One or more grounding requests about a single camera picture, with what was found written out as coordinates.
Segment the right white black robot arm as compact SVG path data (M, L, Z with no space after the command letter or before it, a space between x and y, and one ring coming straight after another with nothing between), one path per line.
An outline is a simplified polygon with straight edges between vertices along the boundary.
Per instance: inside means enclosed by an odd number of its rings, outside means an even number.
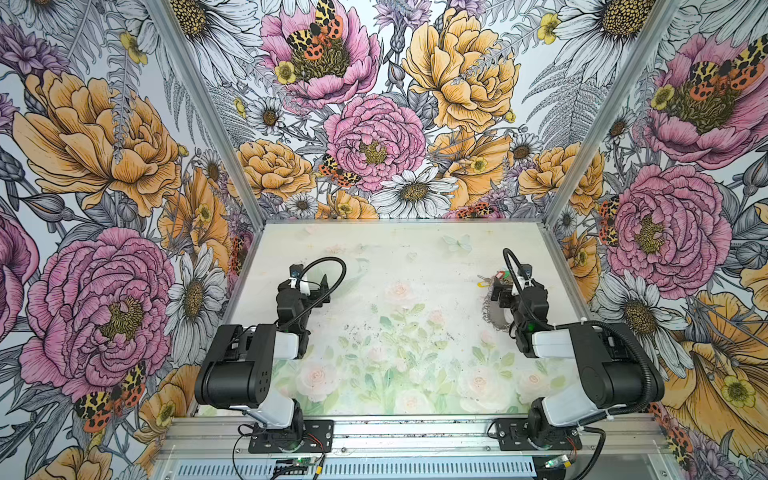
M659 368L628 326L595 320L551 325L548 292L535 281L522 289L506 286L494 298L520 353L572 360L577 372L573 384L534 400L527 420L503 432L523 434L534 448L567 445L579 428L639 412L664 396Z

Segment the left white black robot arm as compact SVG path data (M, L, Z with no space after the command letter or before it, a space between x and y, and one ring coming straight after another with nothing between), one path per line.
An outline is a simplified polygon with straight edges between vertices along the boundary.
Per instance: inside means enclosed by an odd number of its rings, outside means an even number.
M202 406L246 417L251 453L327 449L320 437L330 433L333 423L306 422L299 402L272 385L272 373L278 362L306 355L309 316L329 297L327 286L304 291L285 284L276 296L275 322L217 329L196 378L194 396Z

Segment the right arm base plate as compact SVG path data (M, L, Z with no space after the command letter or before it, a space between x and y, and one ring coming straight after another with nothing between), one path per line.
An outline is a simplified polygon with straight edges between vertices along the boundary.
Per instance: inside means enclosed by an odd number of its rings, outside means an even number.
M498 442L501 451L579 451L582 441L575 428L552 427L548 423L532 426L527 419L495 419L487 436Z

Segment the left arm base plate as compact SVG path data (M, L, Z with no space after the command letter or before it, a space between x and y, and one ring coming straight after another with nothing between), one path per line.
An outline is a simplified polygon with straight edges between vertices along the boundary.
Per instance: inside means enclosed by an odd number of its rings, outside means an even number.
M257 431L251 435L250 454L329 453L332 449L335 422L304 420L284 429Z

